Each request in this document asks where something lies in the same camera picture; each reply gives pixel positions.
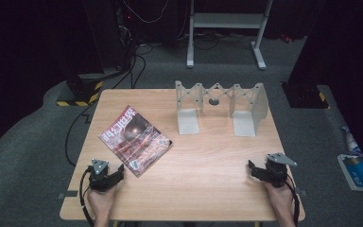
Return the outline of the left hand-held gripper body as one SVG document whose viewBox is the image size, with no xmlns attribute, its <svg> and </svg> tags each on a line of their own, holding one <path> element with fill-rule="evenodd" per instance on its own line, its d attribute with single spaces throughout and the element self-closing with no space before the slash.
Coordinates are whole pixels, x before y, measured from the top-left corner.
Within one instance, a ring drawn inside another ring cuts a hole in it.
<svg viewBox="0 0 363 227">
<path fill-rule="evenodd" d="M 113 187 L 112 180 L 108 175 L 109 162 L 103 160 L 92 160 L 92 170 L 89 181 L 90 187 L 99 192 L 105 192 Z"/>
</svg>

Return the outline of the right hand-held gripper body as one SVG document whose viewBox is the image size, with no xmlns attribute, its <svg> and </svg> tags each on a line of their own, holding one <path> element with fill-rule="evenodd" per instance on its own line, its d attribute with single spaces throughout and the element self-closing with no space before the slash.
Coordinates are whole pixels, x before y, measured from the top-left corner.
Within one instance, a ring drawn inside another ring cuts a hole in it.
<svg viewBox="0 0 363 227">
<path fill-rule="evenodd" d="M 266 162 L 267 182 L 276 188 L 282 187 L 287 179 L 287 166 L 297 166 L 297 163 L 281 152 L 269 154 Z"/>
</svg>

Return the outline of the red science fiction magazine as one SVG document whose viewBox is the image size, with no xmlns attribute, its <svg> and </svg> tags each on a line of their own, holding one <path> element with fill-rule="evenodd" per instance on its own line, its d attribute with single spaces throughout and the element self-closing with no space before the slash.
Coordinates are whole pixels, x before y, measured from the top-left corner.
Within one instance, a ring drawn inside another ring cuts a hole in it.
<svg viewBox="0 0 363 227">
<path fill-rule="evenodd" d="M 98 137 L 136 177 L 144 174 L 173 145 L 130 105 Z"/>
</svg>

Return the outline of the white expandable bookend rack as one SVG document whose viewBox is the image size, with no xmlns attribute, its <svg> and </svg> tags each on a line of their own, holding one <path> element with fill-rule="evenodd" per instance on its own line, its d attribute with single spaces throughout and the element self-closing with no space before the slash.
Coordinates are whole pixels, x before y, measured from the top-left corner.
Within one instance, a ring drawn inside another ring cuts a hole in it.
<svg viewBox="0 0 363 227">
<path fill-rule="evenodd" d="M 268 97 L 263 83 L 256 83 L 252 88 L 243 88 L 240 84 L 224 88 L 220 83 L 205 88 L 196 83 L 185 88 L 176 80 L 175 89 L 179 134 L 199 133 L 199 117 L 203 116 L 210 98 L 220 101 L 216 106 L 222 101 L 228 103 L 228 116 L 236 136 L 255 136 L 260 122 L 268 116 Z"/>
</svg>

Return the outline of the person's left hand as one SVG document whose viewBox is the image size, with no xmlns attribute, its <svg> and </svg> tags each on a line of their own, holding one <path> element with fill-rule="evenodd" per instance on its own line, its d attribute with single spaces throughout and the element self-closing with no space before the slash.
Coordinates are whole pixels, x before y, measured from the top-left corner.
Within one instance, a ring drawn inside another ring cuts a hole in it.
<svg viewBox="0 0 363 227">
<path fill-rule="evenodd" d="M 95 214 L 96 220 L 108 220 L 114 203 L 114 195 L 117 186 L 105 192 L 90 190 L 88 193 L 88 202 Z"/>
</svg>

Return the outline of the person's right hand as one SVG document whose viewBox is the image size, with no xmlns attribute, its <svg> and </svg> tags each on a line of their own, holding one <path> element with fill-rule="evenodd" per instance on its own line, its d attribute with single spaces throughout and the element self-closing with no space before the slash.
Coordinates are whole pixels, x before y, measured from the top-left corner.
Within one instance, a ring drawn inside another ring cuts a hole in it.
<svg viewBox="0 0 363 227">
<path fill-rule="evenodd" d="M 271 183 L 264 183 L 268 192 L 270 204 L 278 217 L 292 215 L 293 196 L 289 187 L 284 184 L 282 187 L 274 187 Z"/>
</svg>

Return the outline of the dark stand base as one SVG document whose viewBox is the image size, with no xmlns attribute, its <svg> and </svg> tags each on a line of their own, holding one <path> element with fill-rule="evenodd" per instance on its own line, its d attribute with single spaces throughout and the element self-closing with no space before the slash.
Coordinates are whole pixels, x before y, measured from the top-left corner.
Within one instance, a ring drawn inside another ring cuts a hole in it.
<svg viewBox="0 0 363 227">
<path fill-rule="evenodd" d="M 288 82 L 282 83 L 285 97 L 291 108 L 328 109 L 325 95 L 317 86 L 304 86 Z"/>
</svg>

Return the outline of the black yellow striped stand base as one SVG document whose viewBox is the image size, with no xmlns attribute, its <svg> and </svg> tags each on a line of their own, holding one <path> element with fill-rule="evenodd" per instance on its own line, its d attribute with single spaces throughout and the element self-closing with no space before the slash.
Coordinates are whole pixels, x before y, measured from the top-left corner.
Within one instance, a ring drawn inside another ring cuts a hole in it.
<svg viewBox="0 0 363 227">
<path fill-rule="evenodd" d="M 102 84 L 102 80 L 81 79 L 79 76 L 68 79 L 57 97 L 57 104 L 62 107 L 92 105 Z"/>
</svg>

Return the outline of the blue and white packet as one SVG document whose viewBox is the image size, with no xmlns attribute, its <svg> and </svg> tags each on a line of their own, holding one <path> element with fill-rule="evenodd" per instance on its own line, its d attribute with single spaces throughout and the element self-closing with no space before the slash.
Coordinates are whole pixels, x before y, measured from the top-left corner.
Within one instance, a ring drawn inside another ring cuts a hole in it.
<svg viewBox="0 0 363 227">
<path fill-rule="evenodd" d="M 363 157 L 340 154 L 337 161 L 350 188 L 363 192 Z"/>
</svg>

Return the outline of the black computer tower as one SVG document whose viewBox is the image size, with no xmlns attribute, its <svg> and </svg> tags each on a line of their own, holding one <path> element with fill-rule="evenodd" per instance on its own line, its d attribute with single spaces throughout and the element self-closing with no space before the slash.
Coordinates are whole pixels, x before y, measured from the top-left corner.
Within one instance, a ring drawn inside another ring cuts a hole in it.
<svg viewBox="0 0 363 227">
<path fill-rule="evenodd" d="M 115 0 L 82 0 L 104 74 L 126 70 L 135 50 L 132 29 L 124 25 Z"/>
</svg>

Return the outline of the white metal stand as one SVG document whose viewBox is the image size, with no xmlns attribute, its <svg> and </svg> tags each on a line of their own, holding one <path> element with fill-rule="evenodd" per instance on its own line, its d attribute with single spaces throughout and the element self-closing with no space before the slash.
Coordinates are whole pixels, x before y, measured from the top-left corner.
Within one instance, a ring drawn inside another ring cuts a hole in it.
<svg viewBox="0 0 363 227">
<path fill-rule="evenodd" d="M 190 0 L 189 13 L 189 35 L 186 55 L 186 67 L 194 67 L 194 29 L 195 28 L 241 28 L 256 29 L 257 36 L 254 42 L 251 42 L 251 49 L 256 59 L 258 68 L 266 70 L 267 66 L 260 50 L 260 44 L 263 39 L 265 28 L 268 23 L 268 17 L 273 4 L 273 0 L 267 0 L 263 13 L 205 13 L 195 12 L 195 0 Z"/>
</svg>

